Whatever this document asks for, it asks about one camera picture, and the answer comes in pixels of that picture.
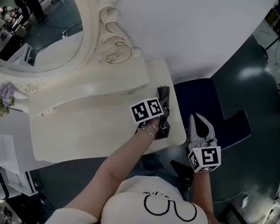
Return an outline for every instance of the white t-shirt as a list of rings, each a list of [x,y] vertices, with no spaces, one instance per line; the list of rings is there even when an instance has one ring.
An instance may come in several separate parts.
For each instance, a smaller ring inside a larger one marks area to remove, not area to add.
[[[92,224],[98,220],[81,210],[56,210],[46,224]],[[154,176],[135,176],[122,182],[105,204],[101,224],[207,224],[205,213],[183,201],[177,188]]]

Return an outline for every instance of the black graphic print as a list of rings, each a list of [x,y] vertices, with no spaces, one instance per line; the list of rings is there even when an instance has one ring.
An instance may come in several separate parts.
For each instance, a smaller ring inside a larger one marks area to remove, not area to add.
[[[162,113],[162,109],[159,106],[158,99],[148,100],[147,103],[148,103],[149,110],[153,116]]]
[[[204,167],[204,168],[200,169],[198,172],[210,172],[210,171],[214,170],[215,168],[216,168],[216,166]]]
[[[162,212],[162,213],[153,213],[153,212],[152,212],[151,210],[149,210],[148,207],[147,207],[147,199],[148,199],[149,196],[151,196],[151,195],[147,195],[147,196],[144,198],[144,208],[145,208],[145,210],[146,210],[148,213],[150,213],[151,215],[154,215],[154,216],[163,216],[163,215],[165,215],[166,213],[169,212],[170,203],[173,202],[175,214],[176,214],[176,216],[177,216],[179,219],[181,219],[182,221],[184,221],[184,222],[191,222],[191,221],[193,221],[193,220],[196,218],[196,216],[197,216],[197,209],[196,209],[195,205],[193,205],[192,203],[190,203],[190,204],[193,205],[193,207],[194,207],[194,209],[195,209],[195,214],[194,214],[193,218],[191,218],[191,219],[189,219],[189,220],[183,219],[183,218],[178,214],[177,209],[176,209],[176,203],[175,203],[175,201],[173,201],[173,200],[167,200],[168,206],[167,206],[167,210],[166,210],[166,211],[164,211],[164,212]]]
[[[149,117],[144,102],[132,107],[132,112],[136,122],[144,120]]]
[[[150,192],[143,192],[144,194],[152,194],[152,195],[158,195],[158,193],[159,192],[153,192],[153,193],[150,193]],[[168,197],[168,196],[166,196],[166,195],[163,195],[162,193],[159,193],[159,195],[161,195],[161,196],[164,196],[164,197],[166,197],[166,198],[170,198],[170,197]]]
[[[199,163],[194,152],[192,152],[191,155],[189,156],[189,160],[192,164],[193,169],[196,170],[199,167]]]
[[[218,164],[218,154],[216,148],[208,148],[202,150],[202,161],[203,165],[207,164]]]

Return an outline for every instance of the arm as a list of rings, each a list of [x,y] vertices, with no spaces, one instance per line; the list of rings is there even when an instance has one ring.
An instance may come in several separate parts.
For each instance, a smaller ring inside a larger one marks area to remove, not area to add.
[[[159,119],[150,120],[150,123],[157,128]],[[156,135],[153,127],[147,125],[145,128]],[[102,163],[91,182],[66,208],[88,212],[99,220],[105,203],[115,194],[152,141],[146,131],[139,130]]]
[[[209,173],[194,173],[193,203],[205,212],[211,224],[219,224],[214,217]]]

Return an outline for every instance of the carved rose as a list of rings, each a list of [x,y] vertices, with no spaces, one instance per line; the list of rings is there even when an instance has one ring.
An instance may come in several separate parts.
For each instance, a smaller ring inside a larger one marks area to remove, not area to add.
[[[109,53],[106,54],[105,60],[107,62],[111,62],[111,61],[114,61],[117,57],[118,57],[118,55],[116,53],[109,52]]]

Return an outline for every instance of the mirror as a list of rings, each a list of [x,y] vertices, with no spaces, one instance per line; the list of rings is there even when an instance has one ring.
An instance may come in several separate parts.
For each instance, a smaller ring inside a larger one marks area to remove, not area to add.
[[[53,70],[79,51],[83,26],[74,0],[0,0],[0,66]]]

